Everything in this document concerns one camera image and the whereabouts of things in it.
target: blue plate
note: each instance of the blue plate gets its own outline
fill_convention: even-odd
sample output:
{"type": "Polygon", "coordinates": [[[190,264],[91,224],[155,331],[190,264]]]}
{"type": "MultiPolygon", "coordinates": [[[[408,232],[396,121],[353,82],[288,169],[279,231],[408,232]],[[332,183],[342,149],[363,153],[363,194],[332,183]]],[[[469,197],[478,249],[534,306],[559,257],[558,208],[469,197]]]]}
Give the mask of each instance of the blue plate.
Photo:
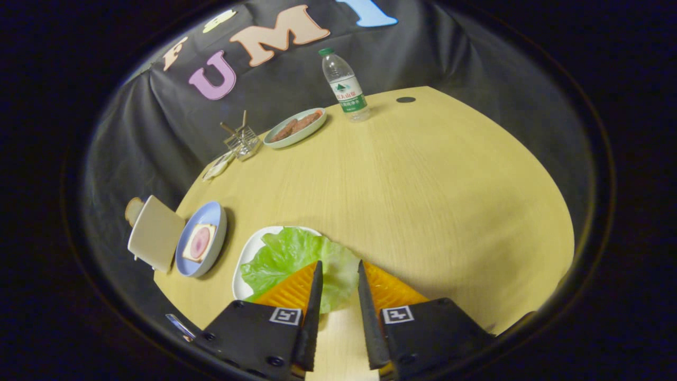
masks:
{"type": "Polygon", "coordinates": [[[181,232],[181,237],[179,238],[179,243],[176,246],[176,253],[174,257],[176,261],[176,267],[179,269],[179,272],[187,277],[194,278],[199,277],[209,271],[221,253],[221,248],[223,248],[226,227],[227,219],[225,217],[225,210],[223,210],[221,204],[218,202],[211,201],[210,203],[206,203],[200,209],[198,209],[198,211],[193,214],[193,216],[190,218],[190,220],[188,220],[188,223],[183,228],[183,232],[181,232]],[[193,228],[197,224],[211,224],[216,226],[214,239],[207,249],[207,253],[204,255],[204,259],[201,263],[187,260],[181,255],[183,253],[183,249],[188,244],[188,240],[190,239],[190,234],[193,232],[193,228]]]}

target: purple letter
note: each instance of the purple letter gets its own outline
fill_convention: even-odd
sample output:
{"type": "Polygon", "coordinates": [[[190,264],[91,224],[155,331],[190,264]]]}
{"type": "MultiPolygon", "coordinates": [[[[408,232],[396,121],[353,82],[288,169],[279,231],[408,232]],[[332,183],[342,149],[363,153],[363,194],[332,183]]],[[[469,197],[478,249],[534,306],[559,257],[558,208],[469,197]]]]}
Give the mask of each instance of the purple letter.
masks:
{"type": "Polygon", "coordinates": [[[223,84],[216,87],[209,83],[209,80],[204,76],[204,68],[199,68],[193,75],[188,79],[188,83],[195,85],[195,87],[200,90],[203,96],[207,99],[217,100],[223,98],[226,94],[230,93],[230,90],[233,90],[235,86],[235,71],[230,67],[228,62],[223,59],[223,50],[219,50],[214,53],[211,58],[207,60],[208,65],[213,65],[221,75],[223,75],[223,84]]]}

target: water bottle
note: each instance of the water bottle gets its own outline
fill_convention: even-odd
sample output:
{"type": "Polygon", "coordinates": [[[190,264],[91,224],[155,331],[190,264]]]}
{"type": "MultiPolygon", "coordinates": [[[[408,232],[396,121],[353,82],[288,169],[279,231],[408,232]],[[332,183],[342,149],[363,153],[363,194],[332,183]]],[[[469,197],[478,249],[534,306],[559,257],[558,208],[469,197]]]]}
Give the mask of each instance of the water bottle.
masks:
{"type": "Polygon", "coordinates": [[[353,69],[330,47],[319,51],[322,71],[343,112],[351,122],[369,119],[369,107],[353,69]]]}

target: bottle label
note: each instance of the bottle label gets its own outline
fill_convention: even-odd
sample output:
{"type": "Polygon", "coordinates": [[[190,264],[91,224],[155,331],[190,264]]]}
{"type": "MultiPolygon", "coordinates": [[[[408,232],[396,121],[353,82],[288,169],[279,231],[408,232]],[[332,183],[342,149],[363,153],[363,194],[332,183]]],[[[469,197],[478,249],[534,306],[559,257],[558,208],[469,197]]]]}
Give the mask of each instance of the bottle label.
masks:
{"type": "Polygon", "coordinates": [[[367,107],[367,100],[355,76],[329,84],[344,113],[352,113],[367,107]]]}

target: pink letter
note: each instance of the pink letter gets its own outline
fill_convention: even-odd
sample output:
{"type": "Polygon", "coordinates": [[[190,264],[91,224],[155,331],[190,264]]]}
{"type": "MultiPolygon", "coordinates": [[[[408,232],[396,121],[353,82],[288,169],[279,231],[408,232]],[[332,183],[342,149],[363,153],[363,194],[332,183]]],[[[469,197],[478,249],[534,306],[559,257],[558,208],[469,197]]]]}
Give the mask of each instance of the pink letter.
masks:
{"type": "Polygon", "coordinates": [[[195,85],[195,87],[200,90],[203,96],[207,99],[217,100],[223,98],[226,94],[230,93],[230,90],[233,90],[235,86],[235,71],[230,67],[228,62],[223,59],[223,50],[219,50],[214,53],[211,58],[207,60],[208,65],[213,65],[221,75],[223,75],[223,83],[221,86],[216,87],[209,83],[209,80],[204,76],[204,68],[199,68],[193,75],[188,79],[188,83],[195,85]]]}
{"type": "Polygon", "coordinates": [[[309,43],[327,37],[329,30],[320,28],[305,11],[308,5],[297,5],[285,9],[278,14],[275,28],[250,26],[237,32],[230,38],[230,42],[238,41],[245,48],[249,56],[249,66],[258,66],[273,58],[275,54],[263,49],[262,43],[280,50],[289,47],[289,32],[294,33],[294,43],[297,45],[309,43]]]}

